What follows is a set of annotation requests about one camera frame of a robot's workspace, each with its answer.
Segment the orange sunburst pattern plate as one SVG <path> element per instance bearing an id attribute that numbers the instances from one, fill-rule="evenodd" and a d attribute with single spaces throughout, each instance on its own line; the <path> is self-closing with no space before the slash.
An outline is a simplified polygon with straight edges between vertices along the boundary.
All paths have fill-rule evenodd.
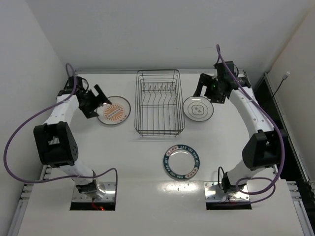
<path id="1" fill-rule="evenodd" d="M 131 113 L 131 105 L 127 99 L 121 96 L 110 96 L 109 103 L 103 103 L 96 109 L 98 121 L 105 125 L 118 125 L 124 122 Z"/>

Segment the white plate grey line pattern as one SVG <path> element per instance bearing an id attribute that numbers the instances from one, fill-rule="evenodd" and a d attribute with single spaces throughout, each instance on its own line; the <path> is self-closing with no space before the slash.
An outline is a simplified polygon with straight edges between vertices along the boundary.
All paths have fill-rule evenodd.
<path id="1" fill-rule="evenodd" d="M 209 120 L 214 114 L 214 106 L 209 99 L 205 97 L 188 97 L 183 103 L 185 116 L 196 122 Z"/>

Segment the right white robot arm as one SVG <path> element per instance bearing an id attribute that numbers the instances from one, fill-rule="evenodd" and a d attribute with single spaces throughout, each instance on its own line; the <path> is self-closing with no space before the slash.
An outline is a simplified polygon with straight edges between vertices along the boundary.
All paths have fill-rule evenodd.
<path id="1" fill-rule="evenodd" d="M 285 132 L 260 107 L 248 79 L 236 76 L 234 66 L 232 61 L 216 63 L 216 76 L 200 74 L 193 94 L 199 97 L 205 88 L 205 97 L 213 103 L 223 104 L 228 99 L 248 130 L 249 140 L 242 150 L 242 160 L 221 180 L 225 193 L 240 191 L 248 180 L 266 168 L 279 165 L 281 172 L 285 160 Z"/>

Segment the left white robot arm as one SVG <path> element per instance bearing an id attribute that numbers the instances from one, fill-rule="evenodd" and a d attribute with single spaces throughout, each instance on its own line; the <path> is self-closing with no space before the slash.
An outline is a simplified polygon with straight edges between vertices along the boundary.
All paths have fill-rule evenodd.
<path id="1" fill-rule="evenodd" d="M 33 129 L 37 151 L 42 164 L 58 169 L 71 178 L 80 194 L 100 200 L 105 189 L 100 186 L 96 173 L 82 164 L 78 145 L 69 124 L 76 110 L 86 118 L 98 116 L 97 108 L 111 101 L 99 85 L 92 90 L 84 88 L 86 79 L 69 77 L 66 85 L 57 95 L 57 103 L 48 119 Z"/>

